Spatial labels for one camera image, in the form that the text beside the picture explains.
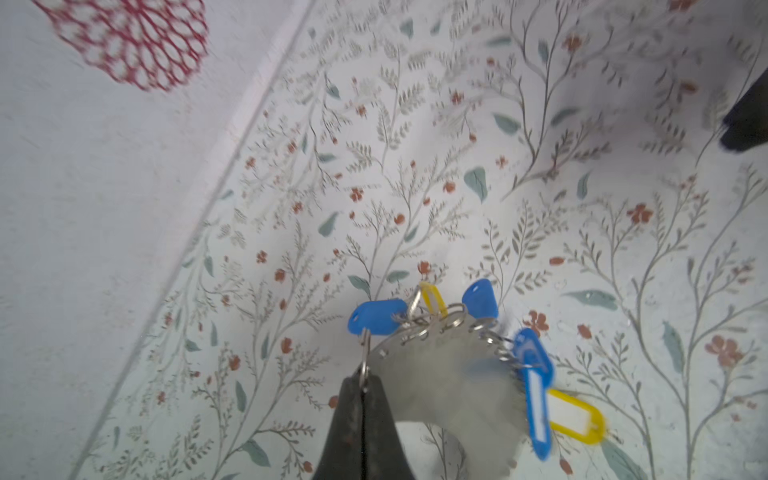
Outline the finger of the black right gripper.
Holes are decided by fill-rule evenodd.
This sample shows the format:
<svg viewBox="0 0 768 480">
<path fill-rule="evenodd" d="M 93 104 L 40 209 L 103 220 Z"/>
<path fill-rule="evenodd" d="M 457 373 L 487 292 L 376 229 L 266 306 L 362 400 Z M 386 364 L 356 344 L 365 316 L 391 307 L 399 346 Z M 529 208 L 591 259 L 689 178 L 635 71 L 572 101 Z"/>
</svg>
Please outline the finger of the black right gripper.
<svg viewBox="0 0 768 480">
<path fill-rule="evenodd" d="M 768 71 L 765 70 L 723 119 L 720 145 L 743 153 L 767 143 Z"/>
</svg>

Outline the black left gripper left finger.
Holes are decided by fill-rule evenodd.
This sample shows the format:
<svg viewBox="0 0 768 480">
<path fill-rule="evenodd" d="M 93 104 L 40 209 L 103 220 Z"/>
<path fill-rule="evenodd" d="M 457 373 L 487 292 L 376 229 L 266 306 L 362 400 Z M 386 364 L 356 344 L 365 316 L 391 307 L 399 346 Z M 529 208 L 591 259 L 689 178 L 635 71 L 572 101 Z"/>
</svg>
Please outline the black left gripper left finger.
<svg viewBox="0 0 768 480">
<path fill-rule="evenodd" d="M 314 480 L 363 478 L 363 395 L 359 375 L 343 380 Z"/>
</svg>

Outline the blue key tag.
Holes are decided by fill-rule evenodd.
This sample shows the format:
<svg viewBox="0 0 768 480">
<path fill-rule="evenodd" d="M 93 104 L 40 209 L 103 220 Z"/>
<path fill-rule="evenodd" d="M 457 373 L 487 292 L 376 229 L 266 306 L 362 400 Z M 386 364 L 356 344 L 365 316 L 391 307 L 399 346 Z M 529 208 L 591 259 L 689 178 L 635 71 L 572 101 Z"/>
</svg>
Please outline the blue key tag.
<svg viewBox="0 0 768 480">
<path fill-rule="evenodd" d="M 547 393 L 554 378 L 554 366 L 531 328 L 523 328 L 515 334 L 512 353 L 523 381 L 532 448 L 536 457 L 545 461 L 552 449 Z"/>
<path fill-rule="evenodd" d="M 361 335 L 368 330 L 374 336 L 389 336 L 405 319 L 408 305 L 402 299 L 369 301 L 360 304 L 350 315 L 347 331 Z"/>
<path fill-rule="evenodd" d="M 472 283 L 464 292 L 461 303 L 467 312 L 476 319 L 497 319 L 498 303 L 491 281 L 482 278 Z"/>
</svg>

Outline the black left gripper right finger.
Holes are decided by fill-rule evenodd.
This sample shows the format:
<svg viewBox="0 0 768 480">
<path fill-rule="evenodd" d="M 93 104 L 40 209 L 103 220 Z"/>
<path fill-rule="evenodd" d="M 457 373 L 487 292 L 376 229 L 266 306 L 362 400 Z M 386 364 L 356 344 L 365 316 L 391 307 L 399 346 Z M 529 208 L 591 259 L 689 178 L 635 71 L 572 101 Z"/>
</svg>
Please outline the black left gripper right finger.
<svg viewBox="0 0 768 480">
<path fill-rule="evenodd" d="M 362 393 L 362 478 L 414 480 L 379 377 L 369 374 Z"/>
</svg>

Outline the small yellow key tag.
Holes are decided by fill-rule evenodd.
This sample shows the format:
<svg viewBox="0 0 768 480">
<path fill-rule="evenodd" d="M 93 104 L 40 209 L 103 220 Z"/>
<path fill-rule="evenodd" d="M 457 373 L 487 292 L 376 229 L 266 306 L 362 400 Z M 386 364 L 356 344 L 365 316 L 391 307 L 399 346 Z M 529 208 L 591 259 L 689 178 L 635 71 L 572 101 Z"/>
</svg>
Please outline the small yellow key tag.
<svg viewBox="0 0 768 480">
<path fill-rule="evenodd" d="M 444 317 L 447 314 L 447 304 L 436 285 L 422 281 L 419 291 L 430 315 Z"/>
</svg>

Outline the silver keyring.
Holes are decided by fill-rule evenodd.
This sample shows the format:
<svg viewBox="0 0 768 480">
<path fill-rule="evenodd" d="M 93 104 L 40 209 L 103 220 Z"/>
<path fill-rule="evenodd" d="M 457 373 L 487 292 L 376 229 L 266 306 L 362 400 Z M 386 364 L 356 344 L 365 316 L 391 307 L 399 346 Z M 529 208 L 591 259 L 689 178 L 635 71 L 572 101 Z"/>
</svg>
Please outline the silver keyring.
<svg viewBox="0 0 768 480">
<path fill-rule="evenodd" d="M 363 352 L 362 352 L 362 361 L 359 368 L 359 387 L 361 390 L 365 390 L 367 385 L 368 375 L 369 375 L 368 360 L 369 360 L 370 347 L 371 347 L 371 332 L 368 328 L 364 328 L 362 330 L 361 346 L 363 348 Z"/>
</svg>

